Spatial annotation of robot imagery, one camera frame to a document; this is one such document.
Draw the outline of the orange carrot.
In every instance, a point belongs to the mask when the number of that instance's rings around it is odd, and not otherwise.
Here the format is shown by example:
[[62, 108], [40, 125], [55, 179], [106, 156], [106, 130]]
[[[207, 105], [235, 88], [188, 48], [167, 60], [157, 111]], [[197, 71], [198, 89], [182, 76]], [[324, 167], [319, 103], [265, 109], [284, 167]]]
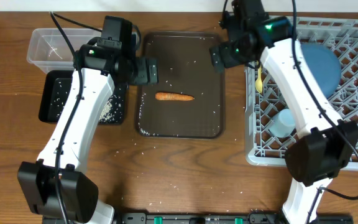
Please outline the orange carrot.
[[190, 95], [168, 93], [168, 92], [157, 92], [155, 98], [160, 101], [192, 101], [195, 98]]

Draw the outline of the yellow plastic spoon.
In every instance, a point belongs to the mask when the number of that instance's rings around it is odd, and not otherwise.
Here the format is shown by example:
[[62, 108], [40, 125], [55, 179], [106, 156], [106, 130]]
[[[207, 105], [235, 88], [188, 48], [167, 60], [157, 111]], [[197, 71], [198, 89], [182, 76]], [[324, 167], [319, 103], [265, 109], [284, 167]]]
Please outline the yellow plastic spoon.
[[255, 81], [255, 89], [259, 92], [263, 92], [263, 81], [262, 81], [262, 64], [259, 62], [257, 66], [257, 79]]

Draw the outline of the white rice pile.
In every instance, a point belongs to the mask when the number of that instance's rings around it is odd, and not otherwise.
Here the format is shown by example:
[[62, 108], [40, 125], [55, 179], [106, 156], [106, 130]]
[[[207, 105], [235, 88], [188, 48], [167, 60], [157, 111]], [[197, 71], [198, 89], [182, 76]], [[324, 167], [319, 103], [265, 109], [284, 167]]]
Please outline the white rice pile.
[[99, 117], [99, 122], [100, 123], [110, 123], [112, 120], [112, 100], [109, 99], [106, 103], [106, 105], [104, 106], [101, 115]]

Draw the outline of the dark blue plate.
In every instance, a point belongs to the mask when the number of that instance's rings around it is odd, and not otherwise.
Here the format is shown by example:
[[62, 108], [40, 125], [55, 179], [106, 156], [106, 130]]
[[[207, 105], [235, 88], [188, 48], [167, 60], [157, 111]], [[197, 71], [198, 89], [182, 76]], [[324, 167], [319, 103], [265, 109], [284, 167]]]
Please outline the dark blue plate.
[[320, 44], [304, 43], [301, 44], [301, 49], [323, 95], [329, 98], [341, 80], [341, 64], [338, 58], [334, 52]]

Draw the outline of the light blue plastic cup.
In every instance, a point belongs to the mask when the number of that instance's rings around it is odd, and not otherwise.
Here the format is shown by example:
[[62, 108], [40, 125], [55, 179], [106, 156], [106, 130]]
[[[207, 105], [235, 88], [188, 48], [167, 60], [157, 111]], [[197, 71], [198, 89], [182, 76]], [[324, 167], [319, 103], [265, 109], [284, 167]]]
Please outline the light blue plastic cup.
[[269, 131], [278, 138], [286, 138], [295, 129], [295, 120], [289, 109], [281, 110], [272, 118], [273, 124]]

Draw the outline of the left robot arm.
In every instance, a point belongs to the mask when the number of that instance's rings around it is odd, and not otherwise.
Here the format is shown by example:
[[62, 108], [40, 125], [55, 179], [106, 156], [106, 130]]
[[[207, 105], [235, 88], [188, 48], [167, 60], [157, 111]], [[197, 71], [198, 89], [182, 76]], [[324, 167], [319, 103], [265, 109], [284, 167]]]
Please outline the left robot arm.
[[72, 50], [68, 99], [55, 130], [35, 162], [23, 162], [17, 179], [32, 213], [55, 222], [112, 223], [114, 208], [99, 199], [86, 176], [90, 145], [99, 117], [118, 83], [158, 81], [157, 62], [137, 57], [139, 28], [121, 17], [106, 16], [100, 36]]

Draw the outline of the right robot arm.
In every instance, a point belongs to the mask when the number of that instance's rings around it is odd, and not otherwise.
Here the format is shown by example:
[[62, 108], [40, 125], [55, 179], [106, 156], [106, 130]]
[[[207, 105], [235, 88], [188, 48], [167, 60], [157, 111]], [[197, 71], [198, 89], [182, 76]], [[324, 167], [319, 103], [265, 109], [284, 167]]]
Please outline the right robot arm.
[[266, 69], [290, 109], [297, 142], [285, 152], [293, 180], [277, 223], [314, 223], [329, 184], [356, 154], [358, 125], [346, 122], [321, 91], [296, 37], [296, 19], [270, 18], [261, 1], [233, 1], [221, 28], [229, 39], [210, 48], [214, 68]]

